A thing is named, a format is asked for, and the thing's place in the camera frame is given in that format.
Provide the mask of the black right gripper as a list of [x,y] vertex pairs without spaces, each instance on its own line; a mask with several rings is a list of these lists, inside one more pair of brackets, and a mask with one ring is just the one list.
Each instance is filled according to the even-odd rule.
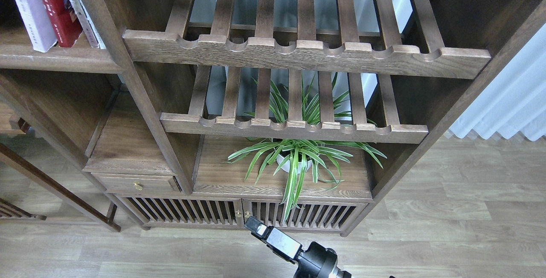
[[339,278],[335,250],[325,248],[315,241],[310,243],[308,249],[302,250],[298,241],[274,226],[267,227],[252,216],[246,220],[244,227],[285,261],[298,263],[295,278]]

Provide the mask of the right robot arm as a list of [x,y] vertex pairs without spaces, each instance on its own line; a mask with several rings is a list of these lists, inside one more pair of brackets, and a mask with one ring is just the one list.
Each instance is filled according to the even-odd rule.
[[316,241],[303,249],[301,243],[274,226],[267,227],[255,217],[249,217],[244,227],[265,243],[282,259],[298,264],[295,278],[351,278],[351,273],[337,267],[338,256],[331,248]]

